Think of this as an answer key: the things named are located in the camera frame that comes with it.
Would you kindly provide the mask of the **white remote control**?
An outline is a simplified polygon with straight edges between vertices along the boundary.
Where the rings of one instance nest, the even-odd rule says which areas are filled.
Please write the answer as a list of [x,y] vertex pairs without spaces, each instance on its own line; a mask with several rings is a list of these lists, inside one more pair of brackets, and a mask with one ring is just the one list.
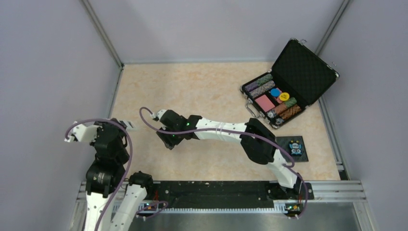
[[118,123],[121,124],[128,132],[135,132],[138,130],[137,126],[135,126],[135,124],[131,121],[118,120]]

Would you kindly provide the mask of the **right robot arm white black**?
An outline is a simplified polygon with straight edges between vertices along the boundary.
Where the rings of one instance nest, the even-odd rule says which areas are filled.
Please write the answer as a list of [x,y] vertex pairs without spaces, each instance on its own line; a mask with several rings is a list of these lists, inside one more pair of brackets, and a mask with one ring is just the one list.
[[218,140],[239,144],[254,163],[266,166],[277,178],[283,194],[295,198],[302,181],[293,171],[294,160],[276,141],[276,136],[256,118],[243,123],[226,123],[191,115],[185,118],[173,110],[160,110],[153,119],[162,124],[157,135],[172,150],[183,140]]

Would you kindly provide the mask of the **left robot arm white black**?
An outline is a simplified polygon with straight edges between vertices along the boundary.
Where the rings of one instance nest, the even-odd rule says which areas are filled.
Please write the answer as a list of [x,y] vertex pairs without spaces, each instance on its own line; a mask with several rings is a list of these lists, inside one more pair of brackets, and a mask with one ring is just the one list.
[[114,191],[121,186],[125,176],[124,164],[129,160],[125,133],[117,126],[95,122],[96,140],[91,142],[96,150],[95,160],[86,173],[87,213],[86,231],[127,231],[144,199],[154,193],[153,179],[141,171],[133,173],[124,199],[113,210]]

